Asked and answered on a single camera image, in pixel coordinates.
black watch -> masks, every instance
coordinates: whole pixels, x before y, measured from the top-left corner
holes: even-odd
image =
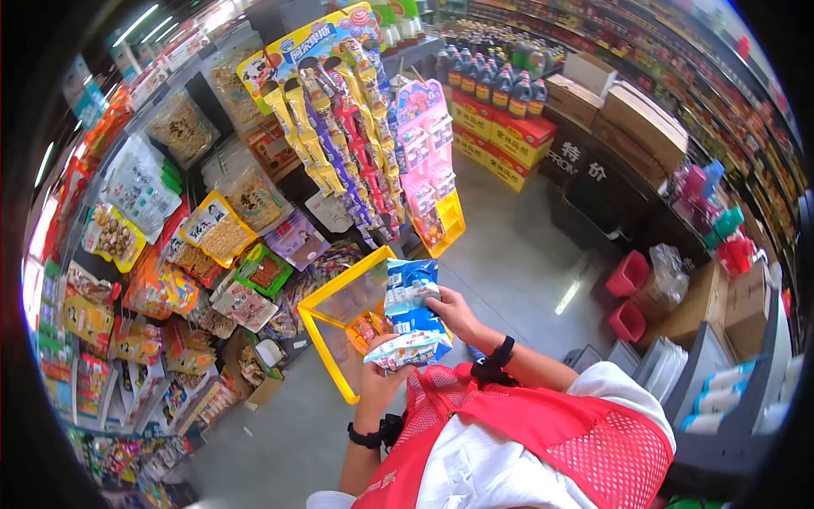
[[[360,435],[353,429],[353,421],[348,423],[348,435],[350,436],[351,442],[358,445],[363,445],[368,449],[378,449],[382,446],[382,429],[376,433],[368,433],[367,435]]]

hand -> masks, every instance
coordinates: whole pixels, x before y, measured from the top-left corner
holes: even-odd
[[[384,343],[399,337],[398,334],[376,336],[370,342],[368,352]],[[410,373],[416,371],[415,366],[404,366],[394,375],[385,376],[384,370],[375,362],[365,362],[361,366],[361,391],[357,404],[356,418],[353,429],[362,435],[374,433],[379,430],[379,420],[382,412],[393,401],[396,390]]]
[[[467,344],[477,342],[484,326],[472,314],[466,301],[463,300],[463,296],[447,287],[438,286],[438,289],[441,292],[441,300],[427,297],[424,299],[424,304],[435,311],[444,320],[444,324],[449,327],[449,330],[461,338],[461,341]]]

white shirt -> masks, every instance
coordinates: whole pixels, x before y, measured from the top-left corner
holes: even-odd
[[[589,367],[567,393],[600,397],[643,414],[664,431],[675,453],[676,440],[659,402],[612,362]],[[352,495],[319,491],[305,505],[308,509],[348,509],[355,501]],[[479,423],[464,424],[454,415],[432,446],[416,507],[520,506],[596,508],[574,481],[518,442]]]

gray floor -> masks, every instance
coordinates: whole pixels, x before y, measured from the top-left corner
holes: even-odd
[[[587,344],[610,351],[605,320],[613,302],[603,297],[602,281],[613,261],[577,247],[552,224],[544,178],[517,195],[465,156],[454,158],[467,230],[441,256],[439,283],[463,294],[483,323],[552,358]],[[448,366],[469,361],[457,339],[442,359]],[[392,412],[403,409],[401,393]],[[310,347],[268,405],[233,410],[178,475],[197,489],[198,507],[304,507],[314,491],[336,488],[352,414]]]

red mesh vest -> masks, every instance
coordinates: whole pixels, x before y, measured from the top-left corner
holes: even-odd
[[[405,428],[353,507],[415,507],[432,446],[453,414],[477,419],[570,477],[600,509],[645,509],[672,462],[656,423],[597,397],[543,388],[478,388],[471,364],[407,379]]]

